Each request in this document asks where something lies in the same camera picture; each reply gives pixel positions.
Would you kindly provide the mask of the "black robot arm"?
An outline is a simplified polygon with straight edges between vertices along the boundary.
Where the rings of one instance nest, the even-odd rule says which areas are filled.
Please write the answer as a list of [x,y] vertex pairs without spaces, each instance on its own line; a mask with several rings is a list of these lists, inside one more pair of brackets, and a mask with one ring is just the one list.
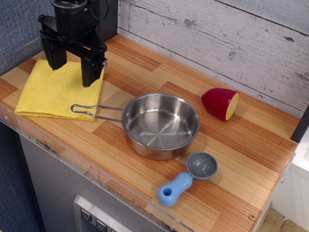
[[55,15],[40,15],[40,37],[46,59],[53,70],[67,62],[67,53],[81,59],[82,84],[89,87],[100,79],[106,66],[107,46],[98,27],[107,14],[100,13],[100,0],[50,0]]

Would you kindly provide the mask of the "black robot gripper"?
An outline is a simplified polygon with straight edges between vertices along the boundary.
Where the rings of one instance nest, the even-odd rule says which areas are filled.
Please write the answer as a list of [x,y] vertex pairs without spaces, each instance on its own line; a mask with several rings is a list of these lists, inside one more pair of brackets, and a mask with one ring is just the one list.
[[101,15],[100,0],[60,1],[51,0],[55,15],[40,15],[41,42],[52,70],[60,69],[66,62],[66,52],[80,57],[82,85],[89,87],[100,79],[107,65],[107,46],[98,35]]

